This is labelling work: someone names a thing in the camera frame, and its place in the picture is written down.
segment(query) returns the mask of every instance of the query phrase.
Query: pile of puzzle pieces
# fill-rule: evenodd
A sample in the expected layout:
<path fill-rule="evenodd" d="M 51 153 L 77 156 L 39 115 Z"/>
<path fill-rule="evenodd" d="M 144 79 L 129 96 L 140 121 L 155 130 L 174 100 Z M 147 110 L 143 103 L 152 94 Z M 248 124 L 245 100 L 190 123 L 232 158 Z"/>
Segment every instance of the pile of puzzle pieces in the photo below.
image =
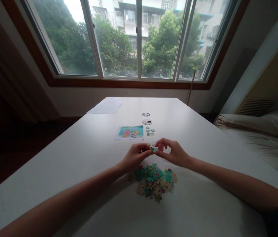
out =
<path fill-rule="evenodd" d="M 146 134 L 148 135 L 148 136 L 153 136 L 154 135 L 154 132 L 155 132 L 155 130 L 154 129 L 151 129 L 150 130 L 150 127 L 146 127 Z"/>
<path fill-rule="evenodd" d="M 160 170 L 155 163 L 146 168 L 142 165 L 139 169 L 134 171 L 134 175 L 130 177 L 130 180 L 135 178 L 139 185 L 137 187 L 137 194 L 145 196 L 160 203 L 162 200 L 162 194 L 167 191 L 172 192 L 174 189 L 174 182 L 177 182 L 176 174 L 171 169 Z"/>

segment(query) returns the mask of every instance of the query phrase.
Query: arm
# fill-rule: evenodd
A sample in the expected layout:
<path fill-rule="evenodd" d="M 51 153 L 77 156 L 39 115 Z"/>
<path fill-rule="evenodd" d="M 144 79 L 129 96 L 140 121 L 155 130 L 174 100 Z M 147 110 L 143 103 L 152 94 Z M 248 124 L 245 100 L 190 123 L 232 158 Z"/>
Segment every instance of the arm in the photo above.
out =
<path fill-rule="evenodd" d="M 251 176 L 222 168 L 189 156 L 176 141 L 162 138 L 157 141 L 155 153 L 169 162 L 188 168 L 215 181 L 258 211 L 278 208 L 278 189 Z M 164 153 L 164 148 L 171 152 Z"/>
<path fill-rule="evenodd" d="M 133 144 L 120 163 L 42 202 L 0 230 L 0 236 L 54 235 L 83 206 L 151 153 L 147 144 Z"/>

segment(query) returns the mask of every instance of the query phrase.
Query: dark floor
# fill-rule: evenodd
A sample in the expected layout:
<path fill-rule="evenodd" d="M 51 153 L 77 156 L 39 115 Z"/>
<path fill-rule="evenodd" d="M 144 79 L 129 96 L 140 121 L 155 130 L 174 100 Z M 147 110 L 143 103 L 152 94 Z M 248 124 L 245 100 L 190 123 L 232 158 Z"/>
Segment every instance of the dark floor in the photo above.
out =
<path fill-rule="evenodd" d="M 201 114 L 213 123 L 216 114 Z M 38 154 L 79 118 L 21 125 L 0 132 L 0 183 Z"/>

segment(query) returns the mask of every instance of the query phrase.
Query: white paper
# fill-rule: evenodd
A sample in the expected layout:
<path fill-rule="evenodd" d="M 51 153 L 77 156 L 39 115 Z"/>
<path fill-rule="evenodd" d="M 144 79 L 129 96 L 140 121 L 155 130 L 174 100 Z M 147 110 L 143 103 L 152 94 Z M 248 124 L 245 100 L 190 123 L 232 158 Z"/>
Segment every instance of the white paper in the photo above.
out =
<path fill-rule="evenodd" d="M 116 100 L 118 100 L 118 98 L 108 98 L 107 100 L 108 101 L 116 101 Z"/>
<path fill-rule="evenodd" d="M 115 114 L 122 103 L 122 100 L 104 100 L 88 111 L 87 114 Z"/>

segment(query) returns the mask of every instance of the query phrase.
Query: finger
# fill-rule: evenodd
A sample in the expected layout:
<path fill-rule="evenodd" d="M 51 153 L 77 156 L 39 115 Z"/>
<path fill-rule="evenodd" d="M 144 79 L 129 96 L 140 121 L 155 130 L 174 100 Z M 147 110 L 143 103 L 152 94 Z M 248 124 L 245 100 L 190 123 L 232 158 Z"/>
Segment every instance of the finger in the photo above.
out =
<path fill-rule="evenodd" d="M 160 145 L 158 146 L 158 150 L 159 150 L 159 151 L 164 151 L 164 145 L 163 145 L 163 144 L 160 144 Z"/>
<path fill-rule="evenodd" d="M 163 158 L 163 159 L 166 159 L 167 161 L 170 162 L 170 155 L 169 155 L 169 154 L 164 153 L 163 151 L 159 151 L 159 150 L 157 150 L 157 151 L 155 152 L 155 154 L 156 154 L 157 156 L 159 156 L 159 157 L 161 157 L 161 158 Z"/>
<path fill-rule="evenodd" d="M 147 143 L 137 143 L 135 144 L 138 151 L 141 151 L 141 150 L 150 150 L 151 147 L 147 144 Z"/>
<path fill-rule="evenodd" d="M 141 154 L 139 154 L 139 158 L 140 158 L 141 161 L 143 161 L 145 158 L 147 158 L 150 155 L 152 155 L 152 151 L 147 150 L 147 151 L 142 152 Z"/>
<path fill-rule="evenodd" d="M 169 146 L 171 147 L 171 144 L 172 144 L 172 140 L 169 140 L 169 139 L 166 139 L 166 138 L 161 138 L 160 140 L 158 140 L 155 144 L 156 147 L 159 146 L 159 144 L 164 144 L 166 146 Z"/>

